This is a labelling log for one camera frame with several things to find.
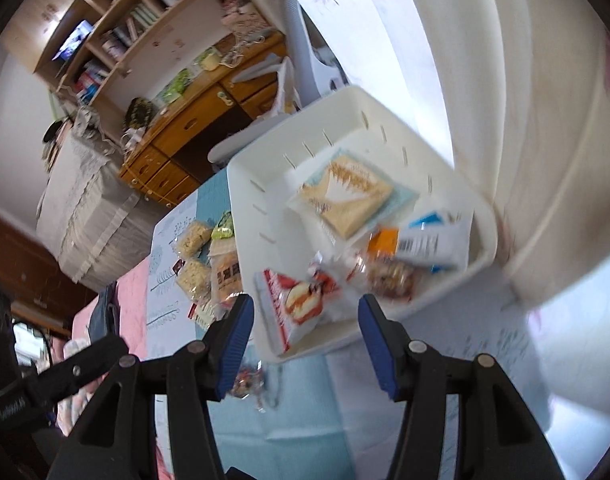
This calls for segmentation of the nut bar clear packet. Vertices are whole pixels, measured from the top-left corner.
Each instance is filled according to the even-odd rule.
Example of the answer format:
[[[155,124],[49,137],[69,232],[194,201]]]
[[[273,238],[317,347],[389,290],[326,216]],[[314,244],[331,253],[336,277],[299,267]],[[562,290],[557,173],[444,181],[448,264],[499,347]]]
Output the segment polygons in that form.
[[[419,271],[408,263],[358,252],[346,282],[367,294],[395,301],[410,301],[416,293]]]

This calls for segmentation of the orange white barcode snack packet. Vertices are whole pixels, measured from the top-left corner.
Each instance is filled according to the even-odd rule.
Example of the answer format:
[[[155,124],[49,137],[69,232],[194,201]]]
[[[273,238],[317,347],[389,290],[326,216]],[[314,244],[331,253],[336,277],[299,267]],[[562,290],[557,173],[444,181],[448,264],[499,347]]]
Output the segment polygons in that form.
[[[472,224],[472,211],[434,210],[401,228],[378,228],[367,253],[422,268],[463,271],[469,264]]]

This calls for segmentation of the Calleton bread slice packet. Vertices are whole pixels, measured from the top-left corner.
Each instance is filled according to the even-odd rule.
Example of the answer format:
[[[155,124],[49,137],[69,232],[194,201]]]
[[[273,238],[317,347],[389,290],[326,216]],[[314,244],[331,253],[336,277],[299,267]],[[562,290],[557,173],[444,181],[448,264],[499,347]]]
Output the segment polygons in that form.
[[[288,200],[288,209],[317,228],[335,247],[416,204],[420,193],[367,159],[337,150]]]

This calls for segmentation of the brown wafer biscuit packet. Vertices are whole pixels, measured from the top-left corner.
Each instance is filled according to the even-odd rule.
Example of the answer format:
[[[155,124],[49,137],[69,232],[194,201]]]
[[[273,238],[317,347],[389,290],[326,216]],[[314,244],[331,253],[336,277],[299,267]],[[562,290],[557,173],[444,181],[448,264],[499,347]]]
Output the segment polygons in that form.
[[[212,269],[212,298],[221,309],[233,307],[243,291],[239,255],[234,237],[213,240],[208,261]]]

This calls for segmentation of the red black candy packet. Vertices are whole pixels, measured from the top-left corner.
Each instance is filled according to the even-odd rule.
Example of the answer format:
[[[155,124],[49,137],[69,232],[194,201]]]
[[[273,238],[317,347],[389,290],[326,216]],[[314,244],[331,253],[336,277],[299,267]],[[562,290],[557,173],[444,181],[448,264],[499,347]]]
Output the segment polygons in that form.
[[[239,400],[253,398],[256,410],[265,413],[265,392],[266,381],[262,361],[243,362],[228,395]]]

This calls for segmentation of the lower rice cracker packet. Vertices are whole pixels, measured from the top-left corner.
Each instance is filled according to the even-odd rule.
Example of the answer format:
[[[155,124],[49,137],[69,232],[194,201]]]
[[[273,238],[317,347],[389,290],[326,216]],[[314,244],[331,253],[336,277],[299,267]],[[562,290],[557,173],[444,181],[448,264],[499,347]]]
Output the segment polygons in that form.
[[[194,304],[200,304],[210,298],[211,277],[209,266],[198,259],[188,259],[178,271],[176,283]]]

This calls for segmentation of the rice cracker packet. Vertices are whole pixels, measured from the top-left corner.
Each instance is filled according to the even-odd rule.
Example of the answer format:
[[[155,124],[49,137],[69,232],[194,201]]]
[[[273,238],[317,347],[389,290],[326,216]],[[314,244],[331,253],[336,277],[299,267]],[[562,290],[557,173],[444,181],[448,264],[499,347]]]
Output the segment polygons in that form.
[[[178,271],[176,283],[194,304],[200,304],[210,298],[211,277],[209,266],[198,259],[188,259]]]
[[[212,236],[213,228],[200,220],[188,223],[174,241],[175,253],[183,260],[198,254]]]

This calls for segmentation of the red white cake snack packet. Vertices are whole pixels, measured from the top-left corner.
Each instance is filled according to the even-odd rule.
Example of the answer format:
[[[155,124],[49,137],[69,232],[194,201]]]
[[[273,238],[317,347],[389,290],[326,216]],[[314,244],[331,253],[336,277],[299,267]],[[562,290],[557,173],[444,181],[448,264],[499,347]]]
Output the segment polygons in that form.
[[[312,266],[304,280],[265,269],[255,274],[254,281],[271,348],[278,356],[317,327],[352,316],[344,290],[320,266]]]

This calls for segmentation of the upper rice cracker packet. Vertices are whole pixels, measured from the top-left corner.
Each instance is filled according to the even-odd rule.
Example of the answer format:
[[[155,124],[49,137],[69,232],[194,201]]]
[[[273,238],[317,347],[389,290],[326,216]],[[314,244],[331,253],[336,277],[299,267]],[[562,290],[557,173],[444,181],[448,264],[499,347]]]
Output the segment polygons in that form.
[[[188,223],[174,241],[175,253],[183,260],[198,254],[212,236],[213,228],[200,220]]]

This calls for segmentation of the green candy packet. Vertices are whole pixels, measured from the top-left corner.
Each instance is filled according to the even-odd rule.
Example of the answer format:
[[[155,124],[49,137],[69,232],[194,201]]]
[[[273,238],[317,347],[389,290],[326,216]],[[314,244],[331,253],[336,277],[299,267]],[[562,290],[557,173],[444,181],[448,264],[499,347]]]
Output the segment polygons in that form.
[[[222,214],[216,223],[216,226],[214,226],[210,237],[212,240],[227,240],[228,238],[234,237],[233,218],[230,210],[227,210]]]

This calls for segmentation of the pink blanket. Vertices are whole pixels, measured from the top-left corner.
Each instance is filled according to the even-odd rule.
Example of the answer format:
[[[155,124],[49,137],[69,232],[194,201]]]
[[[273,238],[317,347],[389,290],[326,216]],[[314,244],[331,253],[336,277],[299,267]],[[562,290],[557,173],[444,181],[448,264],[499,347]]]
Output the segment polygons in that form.
[[[119,335],[125,339],[129,351],[141,361],[146,358],[145,303],[148,284],[148,265],[145,257],[139,264],[117,280],[116,292],[120,307]]]

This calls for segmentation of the white plastic storage bin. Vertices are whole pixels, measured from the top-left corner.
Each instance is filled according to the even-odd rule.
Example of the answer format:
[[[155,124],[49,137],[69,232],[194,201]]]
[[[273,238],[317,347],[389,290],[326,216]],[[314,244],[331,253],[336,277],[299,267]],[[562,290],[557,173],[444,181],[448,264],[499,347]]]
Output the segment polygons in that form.
[[[242,283],[252,296],[253,341],[281,363],[349,344],[356,311],[334,304],[308,318],[274,306],[256,284],[265,270],[303,281],[315,263],[366,264],[370,237],[422,229],[429,214],[469,249],[414,257],[432,274],[405,299],[382,296],[401,320],[439,300],[495,259],[491,206],[387,107],[358,87],[338,90],[282,120],[228,163]]]

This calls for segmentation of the grey cloth covered cabinet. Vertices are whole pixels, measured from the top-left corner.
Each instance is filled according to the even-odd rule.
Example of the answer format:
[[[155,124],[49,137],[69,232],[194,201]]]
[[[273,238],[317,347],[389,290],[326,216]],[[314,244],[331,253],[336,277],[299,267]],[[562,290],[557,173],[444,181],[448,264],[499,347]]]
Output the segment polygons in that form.
[[[99,292],[149,253],[166,214],[117,177],[116,154],[69,133],[37,208],[36,234],[74,283]]]

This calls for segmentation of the wooden desk with drawers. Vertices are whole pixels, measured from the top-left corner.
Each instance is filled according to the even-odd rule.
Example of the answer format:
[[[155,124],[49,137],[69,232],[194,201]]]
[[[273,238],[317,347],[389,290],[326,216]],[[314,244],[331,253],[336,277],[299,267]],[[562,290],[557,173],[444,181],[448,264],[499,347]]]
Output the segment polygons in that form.
[[[182,97],[154,120],[118,176],[148,200],[168,209],[177,206],[214,174],[208,152],[272,107],[277,75],[248,81],[236,76],[269,55],[283,58],[287,53],[284,36],[273,32],[243,48],[237,66],[199,74]]]

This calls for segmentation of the grey office chair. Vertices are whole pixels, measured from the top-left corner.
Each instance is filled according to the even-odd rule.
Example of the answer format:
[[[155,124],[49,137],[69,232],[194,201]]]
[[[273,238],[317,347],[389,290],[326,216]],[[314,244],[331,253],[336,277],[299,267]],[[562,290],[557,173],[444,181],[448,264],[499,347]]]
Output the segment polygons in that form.
[[[261,76],[274,75],[278,83],[276,97],[270,110],[209,151],[207,159],[213,170],[224,169],[235,154],[276,128],[288,116],[348,85],[340,62],[300,3],[297,0],[280,1],[288,54],[283,58],[270,54],[234,78],[236,82],[249,82]]]

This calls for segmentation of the cream curtain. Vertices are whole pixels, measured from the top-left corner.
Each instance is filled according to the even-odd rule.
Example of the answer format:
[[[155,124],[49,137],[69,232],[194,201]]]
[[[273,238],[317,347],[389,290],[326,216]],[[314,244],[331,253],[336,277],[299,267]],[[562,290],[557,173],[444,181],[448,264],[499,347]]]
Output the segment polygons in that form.
[[[454,163],[532,307],[610,255],[610,34],[588,0],[413,0]]]

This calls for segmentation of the wooden bookshelf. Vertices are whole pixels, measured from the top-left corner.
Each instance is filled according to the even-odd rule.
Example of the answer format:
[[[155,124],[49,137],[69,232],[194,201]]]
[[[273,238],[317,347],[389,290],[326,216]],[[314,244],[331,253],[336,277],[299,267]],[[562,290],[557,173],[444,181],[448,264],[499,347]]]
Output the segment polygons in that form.
[[[26,0],[12,25],[29,70],[115,131],[132,99],[155,99],[203,51],[281,26],[278,0]]]

